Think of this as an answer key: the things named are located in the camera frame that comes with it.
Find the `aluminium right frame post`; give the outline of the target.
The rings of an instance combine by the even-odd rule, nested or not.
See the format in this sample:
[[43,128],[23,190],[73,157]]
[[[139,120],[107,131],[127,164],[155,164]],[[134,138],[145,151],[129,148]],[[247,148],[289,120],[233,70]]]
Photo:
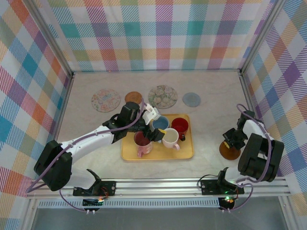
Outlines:
[[259,14],[256,16],[255,25],[253,25],[253,27],[255,27],[254,34],[252,35],[245,53],[238,65],[238,71],[241,76],[244,76],[247,69],[251,65],[256,53],[267,37],[286,1],[287,0],[264,1],[268,2],[268,4],[265,7],[261,7]]

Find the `aluminium frame post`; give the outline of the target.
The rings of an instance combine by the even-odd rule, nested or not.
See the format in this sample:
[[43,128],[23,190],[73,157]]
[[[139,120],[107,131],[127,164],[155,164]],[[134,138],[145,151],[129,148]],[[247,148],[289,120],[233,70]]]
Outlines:
[[286,1],[287,0],[264,1],[268,2],[268,4],[265,7],[261,7],[259,14],[256,16],[255,25],[253,25],[253,27],[255,27],[254,34],[252,35],[245,53],[238,65],[238,71],[241,76],[244,76],[247,69],[251,65],[256,53],[267,37]]
[[34,21],[38,25],[43,37],[46,39],[47,43],[50,45],[51,50],[54,52],[56,58],[59,60],[59,63],[63,66],[64,70],[67,72],[70,78],[73,78],[74,72],[68,65],[64,54],[62,53],[60,47],[58,46],[56,39],[52,35],[48,25],[46,24],[43,16],[39,12],[39,9],[35,5],[34,0],[23,0],[25,6],[28,8],[30,14],[33,16]]

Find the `grey round coaster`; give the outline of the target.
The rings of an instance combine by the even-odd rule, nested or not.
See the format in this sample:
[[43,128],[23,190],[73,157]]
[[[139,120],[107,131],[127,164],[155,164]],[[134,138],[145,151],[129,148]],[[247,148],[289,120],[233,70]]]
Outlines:
[[188,92],[183,96],[182,101],[188,107],[197,107],[201,103],[201,98],[194,92]]

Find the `pale pink mug cream inside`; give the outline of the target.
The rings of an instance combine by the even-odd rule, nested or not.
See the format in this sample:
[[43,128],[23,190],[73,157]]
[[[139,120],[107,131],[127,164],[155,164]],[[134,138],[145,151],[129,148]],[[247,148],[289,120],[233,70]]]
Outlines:
[[179,133],[173,128],[165,129],[165,135],[162,139],[162,143],[166,148],[180,150],[178,145]]

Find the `blue ceramic mug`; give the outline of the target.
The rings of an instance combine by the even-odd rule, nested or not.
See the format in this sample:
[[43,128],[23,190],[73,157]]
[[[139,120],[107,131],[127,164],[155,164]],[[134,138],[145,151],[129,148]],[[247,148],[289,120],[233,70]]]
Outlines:
[[162,129],[165,130],[169,128],[169,120],[165,116],[160,116],[157,120],[154,120],[151,124],[152,130]]

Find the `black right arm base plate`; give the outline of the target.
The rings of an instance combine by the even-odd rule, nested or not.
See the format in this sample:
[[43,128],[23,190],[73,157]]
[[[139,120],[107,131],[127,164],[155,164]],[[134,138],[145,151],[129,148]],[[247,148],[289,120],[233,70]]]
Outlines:
[[201,180],[201,193],[202,195],[243,195],[245,190],[218,180]]

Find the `small cork coaster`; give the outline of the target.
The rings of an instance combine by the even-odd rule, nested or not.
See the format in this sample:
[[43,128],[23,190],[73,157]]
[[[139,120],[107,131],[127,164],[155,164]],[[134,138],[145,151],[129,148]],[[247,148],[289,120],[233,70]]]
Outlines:
[[129,92],[125,96],[125,102],[134,102],[140,104],[142,102],[142,95],[139,92]]

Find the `pink cartoon round coaster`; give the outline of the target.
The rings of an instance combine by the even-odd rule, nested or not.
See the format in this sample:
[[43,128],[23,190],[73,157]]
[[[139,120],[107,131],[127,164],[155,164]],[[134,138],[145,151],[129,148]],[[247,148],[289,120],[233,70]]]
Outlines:
[[115,110],[121,101],[120,95],[113,89],[101,89],[91,98],[92,107],[98,112],[107,113]]

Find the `pink floral mug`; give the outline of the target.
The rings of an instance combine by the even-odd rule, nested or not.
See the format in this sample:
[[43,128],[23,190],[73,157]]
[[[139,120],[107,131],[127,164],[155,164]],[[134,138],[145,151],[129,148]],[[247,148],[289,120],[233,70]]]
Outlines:
[[146,154],[149,154],[152,151],[152,142],[147,137],[145,137],[141,131],[135,133],[134,143],[137,146],[137,156],[139,158],[143,157]]

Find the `yellow plastic tray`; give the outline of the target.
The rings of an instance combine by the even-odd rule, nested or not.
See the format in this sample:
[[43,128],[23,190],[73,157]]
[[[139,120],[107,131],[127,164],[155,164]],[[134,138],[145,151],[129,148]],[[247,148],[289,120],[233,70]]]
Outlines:
[[184,160],[194,155],[191,127],[187,130],[185,141],[179,141],[180,150],[166,148],[163,143],[154,142],[152,151],[142,157],[137,155],[138,148],[134,142],[134,133],[128,133],[122,139],[121,156],[126,161],[162,161],[162,160]]

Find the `brown round coaster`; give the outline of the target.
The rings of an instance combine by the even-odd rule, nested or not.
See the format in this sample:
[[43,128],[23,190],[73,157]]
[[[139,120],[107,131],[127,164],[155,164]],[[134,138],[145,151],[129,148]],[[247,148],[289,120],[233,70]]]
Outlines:
[[241,150],[237,150],[235,147],[228,147],[224,141],[219,146],[219,152],[223,158],[229,161],[236,160],[241,154]]

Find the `aluminium mounting rail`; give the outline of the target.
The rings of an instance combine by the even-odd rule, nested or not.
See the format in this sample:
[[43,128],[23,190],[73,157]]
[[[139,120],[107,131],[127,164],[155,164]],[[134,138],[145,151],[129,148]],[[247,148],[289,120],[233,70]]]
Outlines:
[[[202,195],[197,178],[160,178],[160,179],[103,179],[116,181],[116,191],[113,198],[188,198],[188,197],[226,197],[236,195]],[[283,177],[277,177],[273,182],[262,182],[244,188],[245,193],[240,198],[266,196],[289,196],[290,189]]]

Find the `green floral round coaster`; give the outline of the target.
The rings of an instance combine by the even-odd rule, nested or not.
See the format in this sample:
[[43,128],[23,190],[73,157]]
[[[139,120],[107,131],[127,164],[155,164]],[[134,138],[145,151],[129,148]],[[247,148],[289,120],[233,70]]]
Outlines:
[[167,85],[155,86],[148,93],[149,103],[158,109],[170,108],[176,104],[177,100],[177,91]]

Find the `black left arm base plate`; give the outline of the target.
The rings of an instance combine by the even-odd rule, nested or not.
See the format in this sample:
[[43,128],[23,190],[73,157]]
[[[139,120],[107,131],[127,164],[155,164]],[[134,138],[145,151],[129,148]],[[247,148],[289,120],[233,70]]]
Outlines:
[[114,196],[116,191],[116,181],[98,181],[89,189],[75,187],[73,196]]

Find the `red mug black handle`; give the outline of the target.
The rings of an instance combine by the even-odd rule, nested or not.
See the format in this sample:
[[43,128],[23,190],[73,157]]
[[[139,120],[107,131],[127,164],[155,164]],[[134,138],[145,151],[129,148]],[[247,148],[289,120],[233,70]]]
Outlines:
[[189,128],[188,121],[184,118],[181,118],[181,117],[175,118],[171,123],[171,127],[178,132],[179,139],[181,141],[185,141],[186,134],[187,134],[187,131],[188,131],[188,128]]

